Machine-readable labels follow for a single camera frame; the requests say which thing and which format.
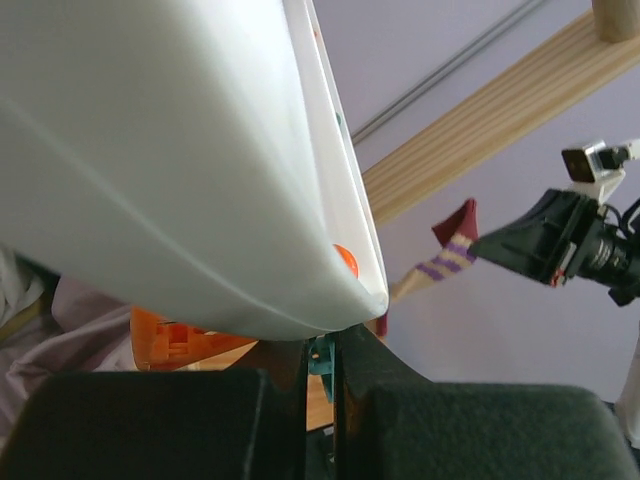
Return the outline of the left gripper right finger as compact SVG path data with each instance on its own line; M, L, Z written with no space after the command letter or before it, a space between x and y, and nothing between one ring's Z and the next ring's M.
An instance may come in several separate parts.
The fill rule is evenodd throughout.
M611 411L572 386L433 382L366 327L337 334L340 479L636 479Z

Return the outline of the lilac pink garment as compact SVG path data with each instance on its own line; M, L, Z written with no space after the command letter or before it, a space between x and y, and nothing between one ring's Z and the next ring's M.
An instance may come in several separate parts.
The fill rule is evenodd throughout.
M1 439L27 399L50 377L71 371L133 371L131 306L61 277L47 313L1 343Z

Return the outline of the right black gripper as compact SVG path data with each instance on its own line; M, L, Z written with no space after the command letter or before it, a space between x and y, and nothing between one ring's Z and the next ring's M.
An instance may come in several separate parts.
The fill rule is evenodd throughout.
M619 212L548 189L523 216L479 237L470 253L544 285L593 281L624 307L639 298L639 202Z

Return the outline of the wooden hanging rack frame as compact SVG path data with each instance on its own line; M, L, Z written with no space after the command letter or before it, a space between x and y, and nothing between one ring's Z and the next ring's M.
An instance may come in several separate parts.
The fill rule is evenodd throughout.
M638 2L593 2L364 173L376 224L413 208L638 62Z

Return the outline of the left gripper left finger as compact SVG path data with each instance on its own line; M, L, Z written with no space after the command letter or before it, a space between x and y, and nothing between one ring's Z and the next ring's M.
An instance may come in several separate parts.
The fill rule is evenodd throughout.
M219 371L66 373L27 401L5 479L300 479L306 345L257 343Z

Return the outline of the teal clothes peg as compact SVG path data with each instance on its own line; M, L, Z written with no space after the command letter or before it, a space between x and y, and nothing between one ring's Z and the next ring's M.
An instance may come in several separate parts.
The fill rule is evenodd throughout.
M335 338L323 335L312 339L308 347L308 373L318 376L324 388L327 401L334 402L335 388Z

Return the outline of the orange clothes peg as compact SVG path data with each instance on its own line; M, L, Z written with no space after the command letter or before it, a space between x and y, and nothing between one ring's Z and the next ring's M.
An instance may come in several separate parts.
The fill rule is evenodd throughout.
M139 307L131 308L130 335L140 371L177 370L255 342L175 322Z
M338 254L341 256L342 260L344 261L344 263L348 267L348 269L351 271L351 273L356 278L358 278L359 277L359 266L358 266L358 262L356 260L356 257L354 256L354 254L349 249L345 248L342 245L334 244L333 247L338 252Z

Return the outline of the maroon striped sock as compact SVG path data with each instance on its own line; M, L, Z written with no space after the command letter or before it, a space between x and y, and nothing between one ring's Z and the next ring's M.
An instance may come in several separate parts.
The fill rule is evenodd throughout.
M415 264L401 280L390 285L390 305L444 282L473 265L476 258L470 253L470 247L478 239L476 200L468 198L431 230L441 250L431 259Z

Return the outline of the white cloth garment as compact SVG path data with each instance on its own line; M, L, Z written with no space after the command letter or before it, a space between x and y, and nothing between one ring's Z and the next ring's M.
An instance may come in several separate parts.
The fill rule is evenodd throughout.
M1 246L1 340L51 305L59 275Z

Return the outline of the white round clip hanger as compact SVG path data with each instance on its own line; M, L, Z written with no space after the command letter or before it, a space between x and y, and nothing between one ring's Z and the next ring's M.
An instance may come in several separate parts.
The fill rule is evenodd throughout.
M1 240L126 303L256 339L389 306L310 1L3 2Z

